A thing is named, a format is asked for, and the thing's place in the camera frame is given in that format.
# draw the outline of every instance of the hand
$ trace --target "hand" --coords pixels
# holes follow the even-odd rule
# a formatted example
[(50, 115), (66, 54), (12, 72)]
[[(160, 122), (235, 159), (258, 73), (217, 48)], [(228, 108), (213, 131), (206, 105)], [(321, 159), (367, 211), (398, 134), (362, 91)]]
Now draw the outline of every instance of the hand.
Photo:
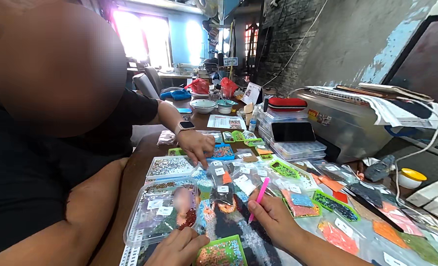
[(248, 208), (260, 222), (273, 242), (287, 249), (300, 242), (305, 231), (295, 222), (288, 208), (280, 197), (263, 195), (258, 204), (256, 202), (259, 191), (256, 189), (249, 197)]
[(178, 133), (176, 139), (188, 157), (192, 159), (194, 166), (198, 165), (198, 161), (200, 161), (204, 169), (208, 168), (205, 156), (212, 156), (216, 143), (213, 136), (203, 135), (196, 130), (183, 130)]
[(155, 248), (145, 266), (189, 266), (208, 243), (208, 237), (198, 236), (191, 227), (175, 229)]

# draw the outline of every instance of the red plastic bag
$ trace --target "red plastic bag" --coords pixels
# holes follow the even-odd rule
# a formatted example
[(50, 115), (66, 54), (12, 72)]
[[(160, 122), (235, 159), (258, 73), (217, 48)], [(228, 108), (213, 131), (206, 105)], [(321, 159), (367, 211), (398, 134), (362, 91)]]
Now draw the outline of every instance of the red plastic bag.
[(194, 93), (209, 95), (209, 82), (207, 80), (195, 79), (185, 88), (190, 88), (190, 87)]
[(239, 86), (229, 78), (223, 78), (220, 81), (220, 85), (222, 86), (222, 96), (226, 99), (230, 99), (234, 95), (236, 89), (239, 88)]

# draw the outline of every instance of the peeling paint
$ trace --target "peeling paint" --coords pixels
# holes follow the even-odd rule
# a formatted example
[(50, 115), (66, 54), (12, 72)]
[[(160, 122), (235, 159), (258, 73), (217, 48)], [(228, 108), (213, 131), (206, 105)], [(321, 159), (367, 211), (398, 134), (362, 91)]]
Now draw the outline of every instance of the peeling paint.
[(416, 30), (422, 19), (413, 20), (416, 15), (428, 12), (429, 7), (422, 7), (412, 12), (408, 17), (392, 31), (387, 38), (387, 46), (373, 58), (373, 63), (362, 69), (355, 80), (360, 77), (361, 82), (380, 83), (390, 70), (393, 62), (404, 49), (413, 32)]

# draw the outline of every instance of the bowl lid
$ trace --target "bowl lid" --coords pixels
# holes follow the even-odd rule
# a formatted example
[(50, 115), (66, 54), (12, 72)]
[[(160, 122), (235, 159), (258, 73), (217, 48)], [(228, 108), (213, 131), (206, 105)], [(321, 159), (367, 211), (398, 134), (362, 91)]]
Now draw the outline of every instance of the bowl lid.
[(231, 100), (217, 100), (216, 103), (219, 106), (223, 106), (223, 107), (231, 107), (237, 104), (235, 101), (231, 101)]
[(190, 106), (198, 108), (211, 108), (216, 106), (216, 103), (207, 99), (198, 99), (190, 102)]

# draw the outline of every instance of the black phone screen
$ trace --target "black phone screen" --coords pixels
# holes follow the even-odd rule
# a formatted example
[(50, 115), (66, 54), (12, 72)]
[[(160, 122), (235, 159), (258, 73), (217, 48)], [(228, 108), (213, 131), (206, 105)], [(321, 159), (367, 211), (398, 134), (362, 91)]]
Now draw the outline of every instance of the black phone screen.
[(310, 122), (272, 123), (271, 130), (275, 142), (313, 142), (316, 141)]

